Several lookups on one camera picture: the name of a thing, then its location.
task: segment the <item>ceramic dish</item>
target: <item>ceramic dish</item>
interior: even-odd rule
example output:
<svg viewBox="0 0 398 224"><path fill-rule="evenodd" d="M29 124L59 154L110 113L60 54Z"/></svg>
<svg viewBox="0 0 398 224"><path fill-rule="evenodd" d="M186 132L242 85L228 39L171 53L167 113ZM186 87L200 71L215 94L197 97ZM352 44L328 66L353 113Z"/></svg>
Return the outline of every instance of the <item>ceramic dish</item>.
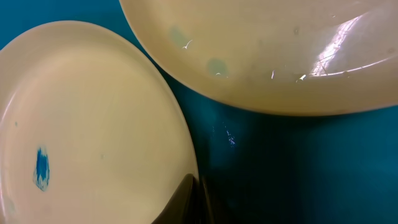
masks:
<svg viewBox="0 0 398 224"><path fill-rule="evenodd" d="M120 3L149 55L214 100L290 115L398 103L398 1Z"/></svg>
<svg viewBox="0 0 398 224"><path fill-rule="evenodd" d="M151 223L198 175L178 104L117 34L54 22L0 51L0 223Z"/></svg>

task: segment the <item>blue tablecloth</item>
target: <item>blue tablecloth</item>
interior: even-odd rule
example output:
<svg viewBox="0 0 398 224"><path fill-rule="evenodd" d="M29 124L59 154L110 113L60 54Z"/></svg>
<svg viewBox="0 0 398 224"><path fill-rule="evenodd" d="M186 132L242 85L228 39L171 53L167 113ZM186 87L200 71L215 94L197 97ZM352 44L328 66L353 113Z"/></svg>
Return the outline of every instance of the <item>blue tablecloth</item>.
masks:
<svg viewBox="0 0 398 224"><path fill-rule="evenodd" d="M60 20L101 25L143 50L118 0L2 0L0 49ZM270 116L209 100L159 70L187 120L200 173L242 223L398 223L398 107Z"/></svg>

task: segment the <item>light blue spot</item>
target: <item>light blue spot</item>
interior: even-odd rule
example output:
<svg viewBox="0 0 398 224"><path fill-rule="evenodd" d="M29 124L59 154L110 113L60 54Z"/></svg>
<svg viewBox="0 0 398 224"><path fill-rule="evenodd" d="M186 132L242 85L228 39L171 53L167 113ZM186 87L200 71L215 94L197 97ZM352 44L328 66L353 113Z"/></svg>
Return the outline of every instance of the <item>light blue spot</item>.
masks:
<svg viewBox="0 0 398 224"><path fill-rule="evenodd" d="M186 38L179 28L173 26L169 30L169 36L172 41L177 45L177 47L184 47L190 41L190 39Z"/></svg>
<svg viewBox="0 0 398 224"><path fill-rule="evenodd" d="M49 157L45 147L37 150L36 168L33 173L33 182L42 191L46 191L49 186L50 167Z"/></svg>
<svg viewBox="0 0 398 224"><path fill-rule="evenodd" d="M211 75L228 77L228 69L223 60L212 58L207 62L207 70Z"/></svg>

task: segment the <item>pale green spot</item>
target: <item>pale green spot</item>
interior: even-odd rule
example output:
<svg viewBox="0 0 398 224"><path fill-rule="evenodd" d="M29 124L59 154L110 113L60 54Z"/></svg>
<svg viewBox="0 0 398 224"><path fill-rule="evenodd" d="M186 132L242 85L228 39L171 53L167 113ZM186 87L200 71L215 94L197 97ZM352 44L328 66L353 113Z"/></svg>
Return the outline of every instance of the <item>pale green spot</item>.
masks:
<svg viewBox="0 0 398 224"><path fill-rule="evenodd" d="M169 36L172 39L172 41L174 42L174 44L177 45L177 47L184 47L190 41L190 39L186 38L182 34L180 29L175 26L170 28Z"/></svg>
<svg viewBox="0 0 398 224"><path fill-rule="evenodd" d="M207 62L207 70L211 75L228 77L228 69L223 60L212 58Z"/></svg>

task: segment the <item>blue background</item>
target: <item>blue background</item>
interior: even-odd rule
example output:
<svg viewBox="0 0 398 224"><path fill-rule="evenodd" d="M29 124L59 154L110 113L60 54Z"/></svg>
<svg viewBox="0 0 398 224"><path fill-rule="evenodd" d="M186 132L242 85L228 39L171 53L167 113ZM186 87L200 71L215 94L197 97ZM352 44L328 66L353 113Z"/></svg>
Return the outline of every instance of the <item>blue background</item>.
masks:
<svg viewBox="0 0 398 224"><path fill-rule="evenodd" d="M60 20L101 25L143 51L117 0L2 0L0 49ZM242 223L398 223L397 107L258 114L209 100L158 69L185 115L200 173Z"/></svg>

